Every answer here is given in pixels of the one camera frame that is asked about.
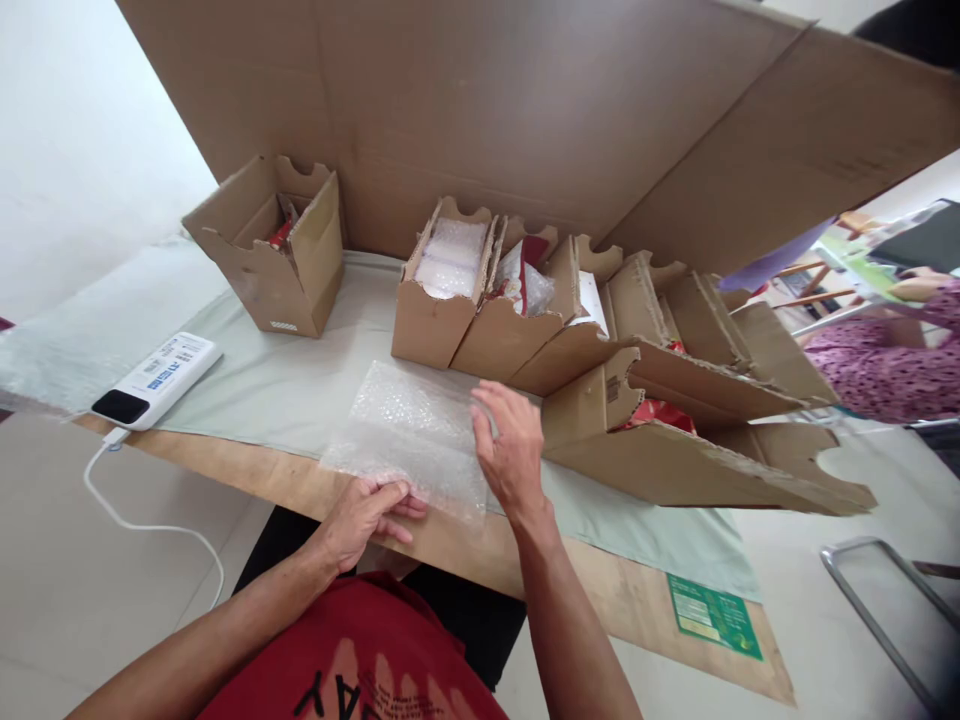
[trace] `red t-shirt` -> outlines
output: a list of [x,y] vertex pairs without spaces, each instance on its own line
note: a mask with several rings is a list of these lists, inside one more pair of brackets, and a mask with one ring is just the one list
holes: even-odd
[[506,718],[419,595],[387,573],[335,581],[200,715]]

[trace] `person's left hand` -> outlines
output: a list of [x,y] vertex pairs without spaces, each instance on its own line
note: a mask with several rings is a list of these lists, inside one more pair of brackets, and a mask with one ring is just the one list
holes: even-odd
[[410,495],[403,480],[380,485],[374,478],[353,478],[303,550],[340,574],[357,564],[371,535],[413,542],[410,531],[386,513],[418,519],[427,514],[427,504]]

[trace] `metal chair leg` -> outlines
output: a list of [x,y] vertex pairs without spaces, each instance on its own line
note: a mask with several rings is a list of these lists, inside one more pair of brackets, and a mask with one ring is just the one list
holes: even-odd
[[873,636],[877,639],[877,642],[880,643],[880,647],[883,648],[883,651],[887,653],[887,656],[893,661],[893,664],[896,665],[897,670],[900,671],[900,674],[903,675],[903,679],[907,681],[907,684],[913,689],[917,694],[917,697],[920,699],[920,702],[932,713],[939,712],[942,710],[940,704],[936,701],[934,696],[927,690],[927,687],[920,681],[920,678],[917,676],[913,669],[907,664],[907,661],[903,659],[903,656],[900,652],[894,647],[893,643],[890,641],[890,638],[883,631],[883,628],[880,627],[873,615],[870,614],[870,611],[867,610],[866,606],[860,600],[860,597],[854,592],[853,588],[850,586],[850,583],[847,582],[844,578],[843,573],[840,572],[840,569],[837,567],[837,558],[845,552],[854,550],[856,548],[865,547],[867,545],[877,545],[883,550],[887,557],[889,557],[894,564],[900,568],[901,572],[910,579],[910,581],[917,587],[920,592],[929,600],[937,611],[946,618],[954,630],[960,633],[960,617],[953,612],[947,606],[937,593],[931,588],[927,581],[923,579],[923,576],[917,572],[914,567],[900,557],[899,553],[894,550],[890,545],[880,538],[875,537],[859,537],[853,538],[852,540],[847,540],[846,542],[839,543],[838,545],[828,545],[820,551],[820,559],[823,561],[824,566],[827,568],[827,572],[830,573],[830,577],[833,578],[834,582],[837,583],[837,586],[840,588],[847,600],[850,601],[850,604],[853,605],[853,609],[857,611],[857,615],[860,616],[860,619],[863,620],[866,624],[867,629],[873,633]]

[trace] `purple item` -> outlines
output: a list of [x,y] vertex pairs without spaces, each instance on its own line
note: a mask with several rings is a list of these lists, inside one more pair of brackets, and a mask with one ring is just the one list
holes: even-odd
[[727,275],[720,281],[718,289],[720,292],[733,292],[741,289],[749,290],[752,293],[756,292],[778,272],[793,265],[801,255],[820,239],[820,236],[826,232],[828,227],[833,225],[833,221],[836,219],[836,217],[832,217],[829,220],[824,220],[772,253],[764,255],[759,260],[754,260],[732,275]]

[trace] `sticker on box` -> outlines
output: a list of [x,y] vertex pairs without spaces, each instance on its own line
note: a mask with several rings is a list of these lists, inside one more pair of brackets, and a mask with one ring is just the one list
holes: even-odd
[[670,573],[667,573],[667,582],[681,633],[763,660],[760,643],[742,598],[705,588]]

